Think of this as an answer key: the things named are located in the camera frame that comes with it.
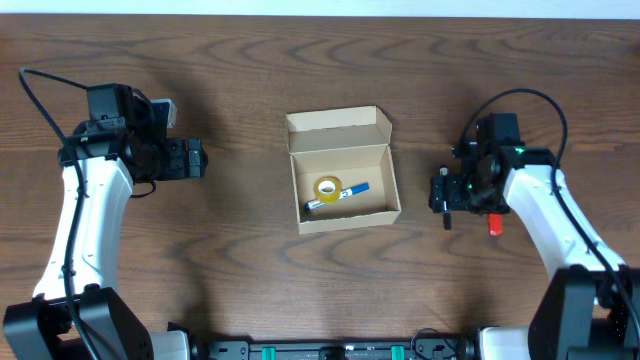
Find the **orange utility knife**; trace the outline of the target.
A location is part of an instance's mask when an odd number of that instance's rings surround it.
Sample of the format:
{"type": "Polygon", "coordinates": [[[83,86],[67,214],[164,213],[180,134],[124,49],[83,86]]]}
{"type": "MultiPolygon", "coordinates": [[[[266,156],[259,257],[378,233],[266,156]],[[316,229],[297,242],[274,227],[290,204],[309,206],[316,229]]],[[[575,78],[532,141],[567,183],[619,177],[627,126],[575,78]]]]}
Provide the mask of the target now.
{"type": "Polygon", "coordinates": [[[503,218],[501,214],[489,214],[487,217],[489,234],[493,237],[503,233],[503,218]]]}

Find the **black white marker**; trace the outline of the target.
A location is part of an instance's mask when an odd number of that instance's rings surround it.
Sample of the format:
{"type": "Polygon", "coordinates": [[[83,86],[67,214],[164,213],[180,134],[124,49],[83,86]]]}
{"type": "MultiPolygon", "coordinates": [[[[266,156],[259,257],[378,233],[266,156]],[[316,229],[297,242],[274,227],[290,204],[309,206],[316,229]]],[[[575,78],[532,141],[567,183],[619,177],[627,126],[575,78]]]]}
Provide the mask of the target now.
{"type": "Polygon", "coordinates": [[[439,169],[440,176],[442,177],[442,208],[443,208],[443,226],[444,229],[449,231],[452,228],[451,225],[451,212],[448,207],[448,188],[447,188],[447,176],[448,176],[448,167],[441,166],[439,169]]]}

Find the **blue marker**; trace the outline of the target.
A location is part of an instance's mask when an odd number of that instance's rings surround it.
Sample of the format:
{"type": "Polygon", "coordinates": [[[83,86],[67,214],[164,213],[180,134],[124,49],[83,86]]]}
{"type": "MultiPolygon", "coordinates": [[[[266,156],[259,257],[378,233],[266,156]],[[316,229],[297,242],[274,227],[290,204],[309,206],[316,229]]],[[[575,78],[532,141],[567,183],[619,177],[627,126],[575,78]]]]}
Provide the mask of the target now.
{"type": "MultiPolygon", "coordinates": [[[[368,190],[369,190],[369,184],[368,183],[362,183],[362,184],[353,186],[351,188],[343,190],[340,193],[339,200],[342,200],[342,199],[345,199],[345,198],[348,198],[348,197],[352,197],[352,196],[354,196],[356,194],[359,194],[359,193],[362,193],[362,192],[366,192],[368,190]]],[[[314,199],[314,200],[308,201],[305,204],[305,210],[307,212],[309,212],[309,211],[315,210],[317,208],[320,208],[320,207],[322,207],[324,205],[326,205],[326,202],[322,202],[319,199],[314,199]]]]}

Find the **yellow tape roll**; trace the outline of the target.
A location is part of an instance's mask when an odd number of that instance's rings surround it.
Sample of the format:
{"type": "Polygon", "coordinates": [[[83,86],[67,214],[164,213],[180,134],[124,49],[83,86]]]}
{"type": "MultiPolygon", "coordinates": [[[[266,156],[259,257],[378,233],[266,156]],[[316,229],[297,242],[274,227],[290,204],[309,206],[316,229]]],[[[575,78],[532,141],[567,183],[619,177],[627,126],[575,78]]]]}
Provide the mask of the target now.
{"type": "Polygon", "coordinates": [[[324,176],[315,181],[313,190],[318,201],[330,204],[339,200],[342,183],[337,177],[324,176]]]}

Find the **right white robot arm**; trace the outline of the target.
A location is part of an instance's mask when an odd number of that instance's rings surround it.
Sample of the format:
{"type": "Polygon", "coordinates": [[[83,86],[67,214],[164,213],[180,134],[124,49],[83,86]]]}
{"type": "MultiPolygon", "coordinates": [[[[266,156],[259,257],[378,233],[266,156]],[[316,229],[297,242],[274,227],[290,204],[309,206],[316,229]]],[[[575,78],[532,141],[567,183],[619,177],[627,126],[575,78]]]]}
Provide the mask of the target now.
{"type": "Polygon", "coordinates": [[[550,278],[530,324],[482,328],[460,344],[460,358],[638,358],[639,272],[590,225],[552,168],[552,152],[525,145],[515,114],[492,113],[453,154],[460,171],[441,167],[430,180],[429,206],[444,227],[452,213],[469,212],[500,232],[503,215],[514,212],[550,278]]]}

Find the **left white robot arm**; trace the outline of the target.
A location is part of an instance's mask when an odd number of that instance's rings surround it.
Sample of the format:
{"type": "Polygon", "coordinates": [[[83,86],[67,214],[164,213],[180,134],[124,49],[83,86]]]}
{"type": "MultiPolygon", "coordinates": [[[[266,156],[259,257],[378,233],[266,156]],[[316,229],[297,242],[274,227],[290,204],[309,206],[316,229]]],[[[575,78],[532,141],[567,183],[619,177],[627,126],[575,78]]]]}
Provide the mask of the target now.
{"type": "Polygon", "coordinates": [[[150,332],[117,291],[120,235],[137,184],[199,179],[197,138],[171,138],[177,108],[122,84],[87,90],[89,117],[59,150],[64,199],[51,256],[30,301],[7,307],[4,335],[19,359],[198,359],[175,325],[150,332]]]}

